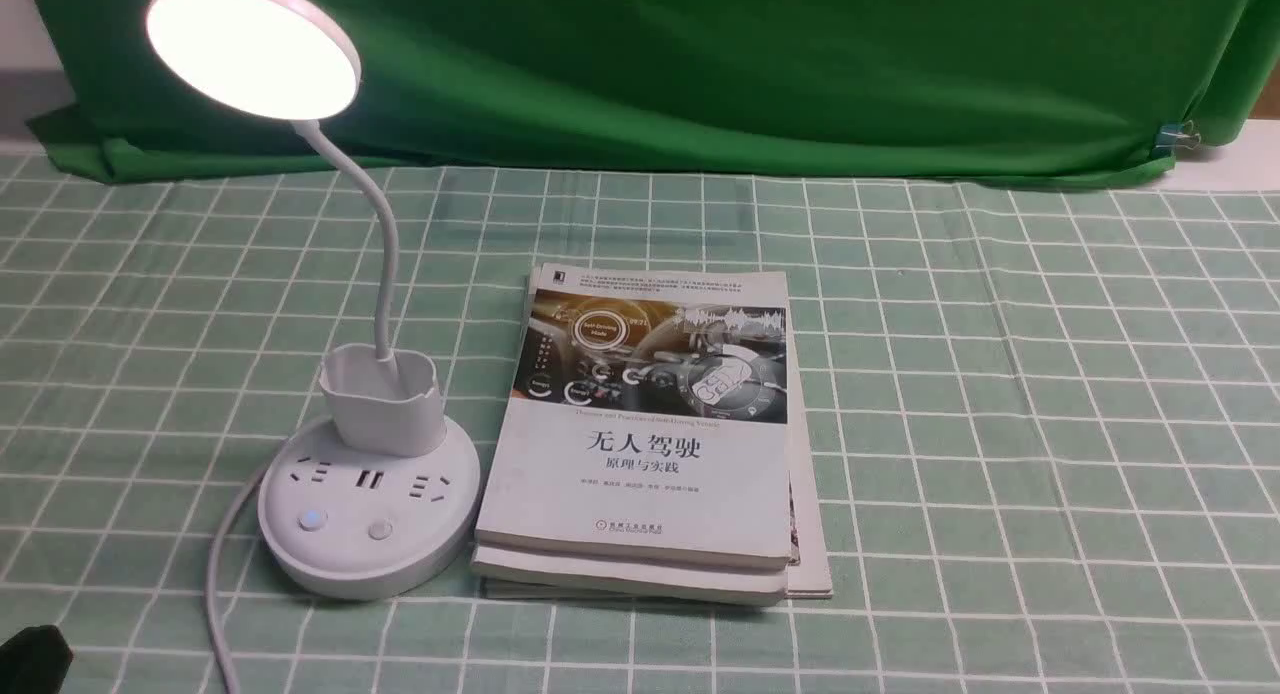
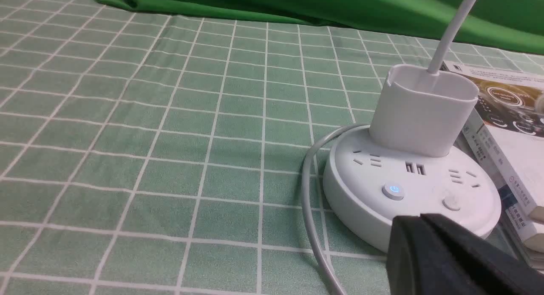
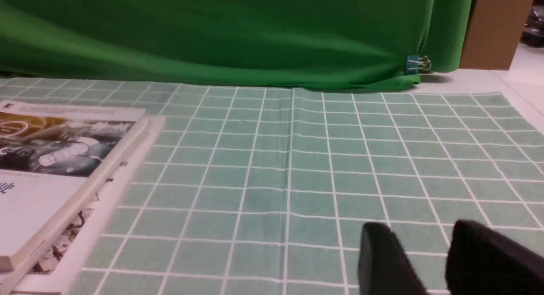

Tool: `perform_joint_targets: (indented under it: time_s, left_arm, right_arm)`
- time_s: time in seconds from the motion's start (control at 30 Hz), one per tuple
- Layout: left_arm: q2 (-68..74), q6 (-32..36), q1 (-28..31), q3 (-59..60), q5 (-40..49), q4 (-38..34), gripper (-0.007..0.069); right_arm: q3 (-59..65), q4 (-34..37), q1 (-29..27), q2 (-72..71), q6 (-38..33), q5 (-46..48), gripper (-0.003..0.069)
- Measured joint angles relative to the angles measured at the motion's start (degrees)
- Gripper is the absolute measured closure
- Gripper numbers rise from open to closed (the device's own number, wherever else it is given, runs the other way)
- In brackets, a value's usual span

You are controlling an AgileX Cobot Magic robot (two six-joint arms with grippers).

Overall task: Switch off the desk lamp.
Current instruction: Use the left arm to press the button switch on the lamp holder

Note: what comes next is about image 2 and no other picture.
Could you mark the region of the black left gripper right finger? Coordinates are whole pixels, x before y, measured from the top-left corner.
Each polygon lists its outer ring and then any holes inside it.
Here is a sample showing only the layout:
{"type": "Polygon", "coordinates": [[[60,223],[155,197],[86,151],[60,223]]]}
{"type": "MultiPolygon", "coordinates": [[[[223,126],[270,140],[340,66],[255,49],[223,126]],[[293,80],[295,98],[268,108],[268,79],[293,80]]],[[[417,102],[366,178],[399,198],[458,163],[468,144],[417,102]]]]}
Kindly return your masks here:
{"type": "Polygon", "coordinates": [[[543,274],[441,214],[420,216],[488,295],[542,295],[543,274]]]}

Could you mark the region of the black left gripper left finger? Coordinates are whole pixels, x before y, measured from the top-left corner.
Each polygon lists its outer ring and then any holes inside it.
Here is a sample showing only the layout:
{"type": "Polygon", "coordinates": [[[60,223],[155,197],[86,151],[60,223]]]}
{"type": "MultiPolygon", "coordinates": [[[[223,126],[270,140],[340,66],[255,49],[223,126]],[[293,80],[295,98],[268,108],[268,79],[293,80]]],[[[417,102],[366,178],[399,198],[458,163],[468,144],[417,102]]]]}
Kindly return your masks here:
{"type": "Polygon", "coordinates": [[[484,295],[422,217],[393,219],[386,270],[392,295],[484,295]]]}

